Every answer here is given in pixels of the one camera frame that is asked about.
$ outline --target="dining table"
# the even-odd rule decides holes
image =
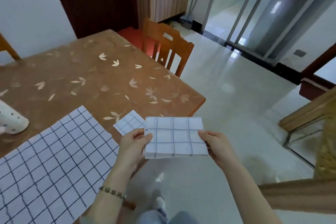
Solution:
[[[186,117],[205,102],[113,30],[1,66],[0,77],[0,99],[30,122],[21,133],[0,135],[0,158],[82,105],[120,144],[113,125],[132,110],[144,119]]]

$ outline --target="grid pattern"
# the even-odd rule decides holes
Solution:
[[[133,129],[144,128],[145,120],[141,118],[136,111],[132,110],[113,126],[122,136],[124,136]]]
[[[145,135],[153,133],[153,139],[146,145],[145,158],[208,155],[198,130],[203,130],[200,117],[146,117]]]
[[[93,203],[118,150],[77,108],[0,159],[1,223],[73,223]]]

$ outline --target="jeans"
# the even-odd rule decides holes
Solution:
[[[170,221],[163,209],[144,212],[137,219],[136,224],[199,224],[199,222],[185,211],[178,212]]]

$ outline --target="left hand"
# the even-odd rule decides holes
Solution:
[[[136,170],[138,163],[144,158],[142,149],[153,138],[153,134],[144,136],[144,131],[143,128],[134,129],[121,138],[115,168],[129,175]]]

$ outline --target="forearm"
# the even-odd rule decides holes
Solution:
[[[103,187],[125,193],[130,177],[131,173],[120,170],[115,165],[104,181]],[[122,202],[123,200],[115,195],[99,191],[87,217],[96,224],[114,224],[117,221]]]
[[[244,224],[281,224],[249,172],[239,162],[221,167]]]

